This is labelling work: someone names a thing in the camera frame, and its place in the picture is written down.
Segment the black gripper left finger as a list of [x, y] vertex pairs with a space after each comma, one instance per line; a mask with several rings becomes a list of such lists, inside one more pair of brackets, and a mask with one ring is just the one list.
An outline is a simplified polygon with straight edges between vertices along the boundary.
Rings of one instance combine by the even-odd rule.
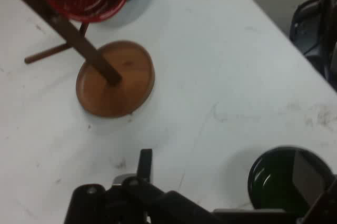
[[220, 223], [214, 214], [176, 191], [150, 182], [152, 149], [140, 151], [137, 172], [106, 190], [99, 184], [76, 188], [65, 223]]

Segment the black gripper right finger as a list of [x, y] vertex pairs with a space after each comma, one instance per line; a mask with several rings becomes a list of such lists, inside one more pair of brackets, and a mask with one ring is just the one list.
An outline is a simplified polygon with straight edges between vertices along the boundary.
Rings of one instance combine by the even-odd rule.
[[326, 181], [319, 164], [298, 151], [294, 156], [293, 185], [309, 205], [297, 223], [336, 223], [336, 176], [332, 182]]

